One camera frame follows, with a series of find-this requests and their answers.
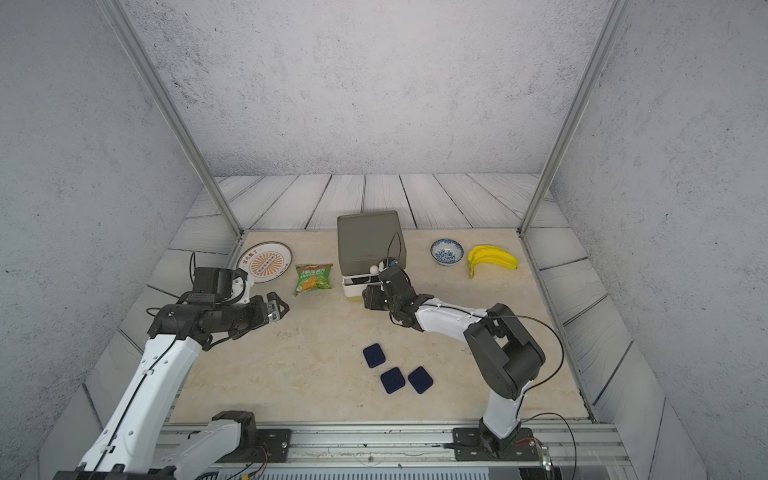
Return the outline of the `three-tier drawer cabinet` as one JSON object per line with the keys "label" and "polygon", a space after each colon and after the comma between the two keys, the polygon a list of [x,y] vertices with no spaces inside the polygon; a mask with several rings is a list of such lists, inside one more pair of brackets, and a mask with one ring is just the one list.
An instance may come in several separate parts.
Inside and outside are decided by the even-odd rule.
{"label": "three-tier drawer cabinet", "polygon": [[337,218],[338,262],[342,290],[348,299],[361,297],[368,285],[379,284],[380,261],[396,258],[407,265],[407,249],[395,210],[341,215]]}

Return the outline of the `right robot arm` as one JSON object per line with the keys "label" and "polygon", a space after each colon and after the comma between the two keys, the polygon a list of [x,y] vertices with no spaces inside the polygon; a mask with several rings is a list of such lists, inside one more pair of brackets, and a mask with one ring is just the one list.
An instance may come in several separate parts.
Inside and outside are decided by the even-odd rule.
{"label": "right robot arm", "polygon": [[379,282],[367,286],[362,298],[366,309],[386,311],[397,326],[440,333],[468,346],[490,388],[473,442],[491,459],[512,456],[521,439],[522,403],[546,362],[543,349],[512,310],[501,303],[472,309],[419,294],[398,266],[380,272]]}

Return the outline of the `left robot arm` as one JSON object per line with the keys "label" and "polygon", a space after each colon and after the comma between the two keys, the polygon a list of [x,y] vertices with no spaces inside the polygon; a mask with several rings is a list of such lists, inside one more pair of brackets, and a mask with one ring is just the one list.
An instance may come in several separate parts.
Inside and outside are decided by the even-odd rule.
{"label": "left robot arm", "polygon": [[102,433],[78,465],[55,473],[57,479],[197,479],[216,463],[244,463],[260,470],[286,445],[261,436],[254,415],[224,411],[153,465],[164,420],[201,353],[226,340],[275,323],[289,305],[276,293],[245,303],[217,303],[200,295],[160,309],[148,332],[143,356]]}

